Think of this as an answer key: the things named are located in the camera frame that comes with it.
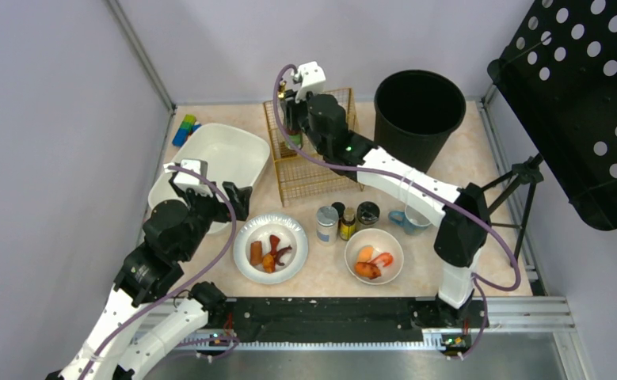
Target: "beige tabletop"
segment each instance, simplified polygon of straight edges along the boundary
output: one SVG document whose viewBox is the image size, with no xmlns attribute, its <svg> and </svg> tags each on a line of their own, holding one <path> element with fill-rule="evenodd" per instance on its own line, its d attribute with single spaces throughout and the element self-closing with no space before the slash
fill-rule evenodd
<svg viewBox="0 0 617 380">
<path fill-rule="evenodd" d="M 373 103 L 356 104 L 360 133 L 373 139 L 375 111 Z M 192 114 L 202 124 L 222 123 L 238 127 L 262 137 L 266 142 L 269 135 L 266 129 L 264 109 L 261 104 L 242 105 L 203 105 L 181 106 L 177 108 L 172 130 L 169 133 L 169 145 L 166 147 L 164 162 L 169 162 L 178 148 L 170 144 L 180 122 L 185 114 Z M 428 175 L 436 179 L 461 187 L 469 182 L 484 185 L 497 177 L 497 170 L 492 152 L 486 138 L 476 104 L 467 102 L 467 114 L 462 125 L 455 131 L 439 153 L 428 171 Z M 501 192 L 499 188 L 486 193 L 488 203 L 492 202 Z M 317 243 L 315 235 L 315 212 L 324 205 L 341 201 L 346 206 L 357 207 L 360 202 L 370 200 L 377 203 L 381 209 L 381 219 L 377 228 L 393 234 L 404 250 L 404 268 L 399 277 L 382 286 L 371 286 L 355 279 L 345 267 L 345 241 L 339 240 L 335 245 L 325 247 Z M 362 192 L 335 192 L 323 196 L 308 198 L 298 205 L 283 207 L 278 194 L 278 184 L 273 168 L 272 158 L 253 190 L 250 201 L 252 218 L 269 212 L 282 212 L 296 219 L 307 232 L 310 252 L 303 268 L 297 275 L 284 283 L 276 285 L 261 285 L 247 279 L 238 271 L 234 263 L 231 249 L 226 256 L 200 281 L 212 281 L 230 297 L 269 296 L 269 297 L 409 297 L 434 296 L 441 281 L 442 260 L 434 253 L 433 243 L 437 228 L 432 226 L 418 236 L 407 236 L 400 227 L 387 220 L 387 213 L 392 210 L 403 210 L 403 203 L 374 188 L 365 188 Z M 494 222 L 510 223 L 511 218 L 505 205 L 493 215 Z M 238 222 L 237 230 L 244 225 Z M 516 235 L 510 229 L 496 228 L 510 247 L 516 243 Z M 185 275 L 175 286 L 194 276 L 203 268 L 224 246 L 228 239 L 230 228 L 218 234 L 208 235 L 200 244 L 196 254 L 188 263 L 181 263 Z M 487 295 L 531 295 L 530 284 L 522 263 L 519 268 L 523 276 L 520 288 L 511 293 L 503 293 L 483 285 Z M 501 247 L 491 237 L 488 237 L 483 247 L 478 263 L 478 273 L 481 276 L 502 285 L 513 282 L 513 270 Z"/>
</svg>

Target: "black trash can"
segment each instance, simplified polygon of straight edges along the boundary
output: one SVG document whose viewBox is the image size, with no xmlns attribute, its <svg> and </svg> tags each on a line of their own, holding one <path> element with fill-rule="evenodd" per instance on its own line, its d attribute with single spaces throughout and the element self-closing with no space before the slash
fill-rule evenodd
<svg viewBox="0 0 617 380">
<path fill-rule="evenodd" d="M 427 172 L 467 110 L 462 92 L 423 70 L 392 74 L 375 91 L 375 137 L 401 162 Z"/>
</svg>

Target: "light purple wall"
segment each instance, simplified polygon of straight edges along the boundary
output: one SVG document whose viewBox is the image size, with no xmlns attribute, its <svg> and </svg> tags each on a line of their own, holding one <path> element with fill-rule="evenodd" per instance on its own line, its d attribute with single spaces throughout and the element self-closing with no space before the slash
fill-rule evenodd
<svg viewBox="0 0 617 380">
<path fill-rule="evenodd" d="M 317 60 L 329 88 L 372 99 L 389 74 L 437 71 L 467 96 L 532 0 L 123 0 L 177 103 L 262 101 L 285 63 Z"/>
<path fill-rule="evenodd" d="M 501 95 L 490 109 L 510 163 L 537 153 Z M 542 280 L 552 295 L 564 295 L 597 378 L 617 378 L 617 230 L 587 226 L 560 184 L 542 165 L 527 231 Z M 521 199 L 527 187 L 521 188 Z"/>
<path fill-rule="evenodd" d="M 0 379 L 69 363 L 133 249 L 168 113 L 103 1 L 0 2 Z"/>
</svg>

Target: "gold wire basket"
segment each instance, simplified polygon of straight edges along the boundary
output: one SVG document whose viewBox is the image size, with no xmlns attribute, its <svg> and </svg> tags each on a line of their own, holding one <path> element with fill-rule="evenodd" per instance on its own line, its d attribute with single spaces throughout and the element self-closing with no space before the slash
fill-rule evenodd
<svg viewBox="0 0 617 380">
<path fill-rule="evenodd" d="M 338 104 L 346 111 L 345 119 L 348 123 L 348 128 L 357 132 L 359 126 L 357 124 L 355 97 L 352 89 L 335 89 L 325 93 L 336 97 Z M 298 156 L 295 151 L 287 148 L 285 139 L 278 130 L 275 117 L 273 116 L 273 102 L 265 101 L 263 105 L 266 113 L 266 127 L 269 130 L 269 140 L 271 141 L 273 165 L 276 168 L 278 191 L 283 207 L 309 196 L 318 196 L 348 189 L 359 189 L 361 191 L 364 188 L 364 186 L 358 185 L 347 177 L 339 176 L 323 166 L 309 162 Z M 282 109 L 280 109 L 280 117 L 284 117 Z M 315 152 L 315 148 L 313 148 L 305 135 L 303 136 L 302 150 L 315 158 L 322 159 Z"/>
</svg>

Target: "white plate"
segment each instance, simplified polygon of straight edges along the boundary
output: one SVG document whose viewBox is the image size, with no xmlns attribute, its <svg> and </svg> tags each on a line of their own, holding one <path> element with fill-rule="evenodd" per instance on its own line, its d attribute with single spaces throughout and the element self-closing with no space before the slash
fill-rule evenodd
<svg viewBox="0 0 617 380">
<path fill-rule="evenodd" d="M 271 234 L 280 238 L 278 249 L 291 245 L 289 253 L 285 253 L 276 265 L 274 273 L 266 273 L 261 265 L 255 267 L 249 263 L 249 246 L 253 241 L 261 241 L 263 254 L 271 250 L 269 237 Z M 287 281 L 294 276 L 308 256 L 308 236 L 299 222 L 280 213 L 259 215 L 247 222 L 234 242 L 234 261 L 241 273 L 257 283 L 274 284 Z"/>
<path fill-rule="evenodd" d="M 171 159 L 180 162 L 185 158 L 208 163 L 207 177 L 222 190 L 224 181 L 236 187 L 254 186 L 269 160 L 271 147 L 262 138 L 240 128 L 220 123 L 202 125 Z M 162 173 L 150 190 L 147 202 L 150 208 L 164 200 L 181 200 L 168 183 L 171 174 Z M 209 234 L 216 234 L 230 223 L 213 222 Z"/>
</svg>

